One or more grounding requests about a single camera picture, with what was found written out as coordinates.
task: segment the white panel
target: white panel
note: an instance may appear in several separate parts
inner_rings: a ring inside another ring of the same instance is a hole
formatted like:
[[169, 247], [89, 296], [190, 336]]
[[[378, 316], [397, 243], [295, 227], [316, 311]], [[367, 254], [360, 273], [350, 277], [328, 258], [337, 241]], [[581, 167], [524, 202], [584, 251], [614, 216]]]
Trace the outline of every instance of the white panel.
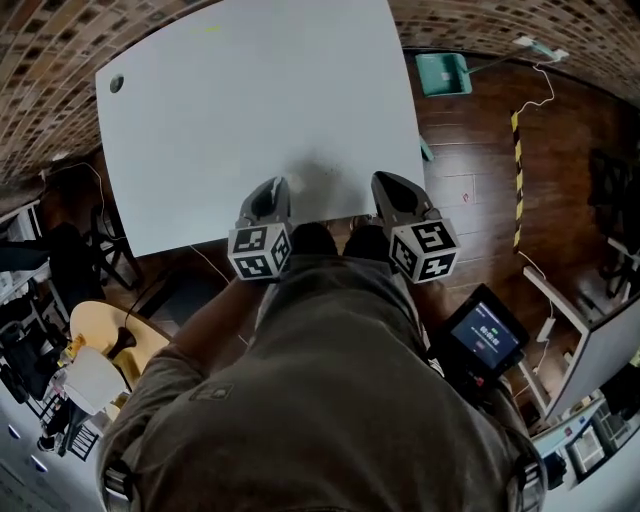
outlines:
[[547, 417], [562, 414], [607, 382], [640, 348], [640, 300], [583, 337]]
[[423, 182], [387, 0], [220, 2], [118, 56], [96, 87], [136, 256], [226, 237], [274, 176], [288, 179], [295, 223], [375, 212], [375, 171]]

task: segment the teal container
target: teal container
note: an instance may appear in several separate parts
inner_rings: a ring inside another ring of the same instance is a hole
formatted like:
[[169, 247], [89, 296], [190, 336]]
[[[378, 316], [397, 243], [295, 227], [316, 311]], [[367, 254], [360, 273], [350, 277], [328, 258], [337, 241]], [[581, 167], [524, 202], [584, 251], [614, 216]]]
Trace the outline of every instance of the teal container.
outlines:
[[470, 94], [471, 76], [459, 53], [426, 53], [416, 56], [425, 96]]

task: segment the brick ceiling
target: brick ceiling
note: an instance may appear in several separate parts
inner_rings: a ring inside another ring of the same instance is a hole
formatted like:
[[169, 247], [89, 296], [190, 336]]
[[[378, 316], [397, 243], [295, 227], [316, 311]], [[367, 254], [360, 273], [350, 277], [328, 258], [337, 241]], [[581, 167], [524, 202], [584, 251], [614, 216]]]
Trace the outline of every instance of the brick ceiling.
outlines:
[[[81, 156], [96, 148], [95, 72], [155, 30], [212, 3], [1, 3], [0, 196], [16, 196], [19, 183], [57, 152]], [[391, 0], [391, 7], [404, 46], [501, 55], [525, 34], [571, 53], [558, 69], [640, 105], [640, 20], [625, 0]]]

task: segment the wooden table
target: wooden table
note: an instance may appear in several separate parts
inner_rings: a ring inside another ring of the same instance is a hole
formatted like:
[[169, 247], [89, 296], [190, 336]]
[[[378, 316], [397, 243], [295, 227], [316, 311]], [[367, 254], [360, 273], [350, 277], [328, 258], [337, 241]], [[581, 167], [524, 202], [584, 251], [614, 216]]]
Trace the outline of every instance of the wooden table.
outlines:
[[[125, 325], [127, 310], [100, 300], [78, 304], [71, 313], [71, 337], [82, 335], [87, 346], [107, 354], [118, 339], [118, 327]], [[122, 369], [131, 387], [138, 382], [145, 366], [158, 350], [170, 343], [170, 339], [148, 320], [134, 313], [127, 319], [127, 329], [137, 345], [123, 350], [114, 363]]]

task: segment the wooden floor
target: wooden floor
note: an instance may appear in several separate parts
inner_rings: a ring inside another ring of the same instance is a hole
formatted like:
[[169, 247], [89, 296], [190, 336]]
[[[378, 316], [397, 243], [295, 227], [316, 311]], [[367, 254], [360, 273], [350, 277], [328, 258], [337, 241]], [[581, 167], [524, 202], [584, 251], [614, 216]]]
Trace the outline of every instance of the wooden floor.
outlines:
[[[536, 366], [544, 344], [536, 343], [535, 337], [549, 315], [549, 303], [522, 276], [526, 260], [512, 252], [516, 200], [510, 111], [526, 101], [547, 98], [545, 78], [528, 67], [505, 64], [474, 74], [471, 95], [427, 99], [412, 59], [407, 61], [420, 132], [435, 155], [425, 166], [426, 190], [442, 215], [452, 220], [462, 244], [460, 261], [445, 280], [450, 307], [453, 311], [479, 283], [486, 283], [529, 330], [527, 357]], [[593, 148], [631, 154], [637, 142], [637, 114], [598, 90], [559, 76], [551, 80], [555, 101], [542, 108], [529, 106], [520, 115], [525, 197], [521, 250], [574, 302], [587, 295], [602, 303], [604, 282], [595, 269], [603, 257], [604, 239], [587, 206], [588, 156]], [[94, 164], [109, 198], [101, 154]], [[344, 224], [336, 223], [335, 231], [344, 235]], [[198, 248], [232, 276], [224, 243]], [[190, 249], [181, 249], [140, 258], [147, 282], [178, 257], [214, 272]], [[108, 287], [108, 295], [125, 305], [136, 297], [114, 285]], [[175, 329], [170, 319], [164, 327]], [[562, 352], [576, 341], [560, 318], [539, 373], [549, 391], [557, 388], [562, 375]], [[509, 378], [514, 391], [524, 387], [519, 372], [510, 372]], [[527, 394], [519, 399], [527, 400]]]

